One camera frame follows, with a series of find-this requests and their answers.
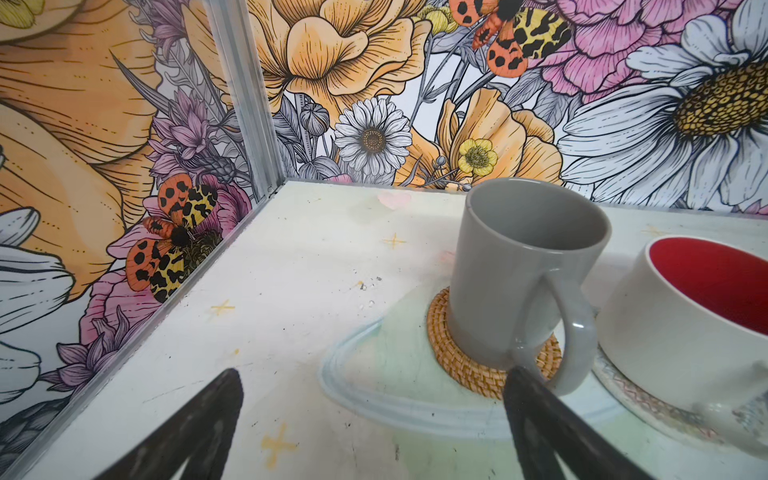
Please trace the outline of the grey mug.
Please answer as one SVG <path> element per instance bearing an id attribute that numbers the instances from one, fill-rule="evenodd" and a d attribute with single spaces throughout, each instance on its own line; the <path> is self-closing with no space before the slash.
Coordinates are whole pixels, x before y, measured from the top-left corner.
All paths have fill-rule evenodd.
<path id="1" fill-rule="evenodd" d="M 612 233 L 596 204 L 543 181 L 488 180 L 466 196 L 447 328 L 475 362 L 539 373 L 539 351 L 557 326 L 565 344 L 545 385 L 574 392 L 597 353 L 595 311 L 582 284 Z"/>

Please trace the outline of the woven rattan round coaster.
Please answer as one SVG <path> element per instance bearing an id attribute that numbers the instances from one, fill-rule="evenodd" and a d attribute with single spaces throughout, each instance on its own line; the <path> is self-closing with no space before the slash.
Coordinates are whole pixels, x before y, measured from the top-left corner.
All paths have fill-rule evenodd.
<path id="1" fill-rule="evenodd" d="M 427 338 L 440 367 L 459 385 L 489 399 L 501 400 L 507 373 L 472 360 L 455 343 L 447 328 L 449 288 L 432 299 L 427 315 Z"/>

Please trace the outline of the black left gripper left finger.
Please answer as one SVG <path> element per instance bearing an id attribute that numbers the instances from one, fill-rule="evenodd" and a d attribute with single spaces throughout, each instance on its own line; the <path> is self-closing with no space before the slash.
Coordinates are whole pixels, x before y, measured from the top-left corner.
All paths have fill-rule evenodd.
<path id="1" fill-rule="evenodd" d="M 219 479 L 244 400 L 239 372 L 222 371 L 100 479 Z"/>

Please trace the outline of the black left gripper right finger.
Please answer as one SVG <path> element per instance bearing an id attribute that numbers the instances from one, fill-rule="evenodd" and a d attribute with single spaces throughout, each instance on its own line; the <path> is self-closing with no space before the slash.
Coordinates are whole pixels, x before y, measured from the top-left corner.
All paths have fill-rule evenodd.
<path id="1" fill-rule="evenodd" d="M 525 369 L 507 373 L 502 399 L 526 479 L 563 479 L 562 464 L 579 479 L 650 477 Z"/>

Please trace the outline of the white woven round coaster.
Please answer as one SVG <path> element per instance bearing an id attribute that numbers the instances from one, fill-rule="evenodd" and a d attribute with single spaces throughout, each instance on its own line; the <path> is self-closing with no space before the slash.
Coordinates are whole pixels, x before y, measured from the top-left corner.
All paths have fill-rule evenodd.
<path id="1" fill-rule="evenodd" d="M 736 451 L 721 435 L 706 427 L 699 416 L 653 397 L 630 381 L 601 347 L 592 372 L 623 407 L 663 435 L 702 450 Z"/>

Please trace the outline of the red mug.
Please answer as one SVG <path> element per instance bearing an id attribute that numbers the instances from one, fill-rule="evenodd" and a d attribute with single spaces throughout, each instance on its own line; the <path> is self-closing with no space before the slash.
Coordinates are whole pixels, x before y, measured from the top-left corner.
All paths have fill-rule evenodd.
<path id="1" fill-rule="evenodd" d="M 638 255 L 596 318 L 599 345 L 632 383 L 698 415 L 756 458 L 767 445 L 733 410 L 767 392 L 767 262 L 698 237 L 667 236 Z"/>

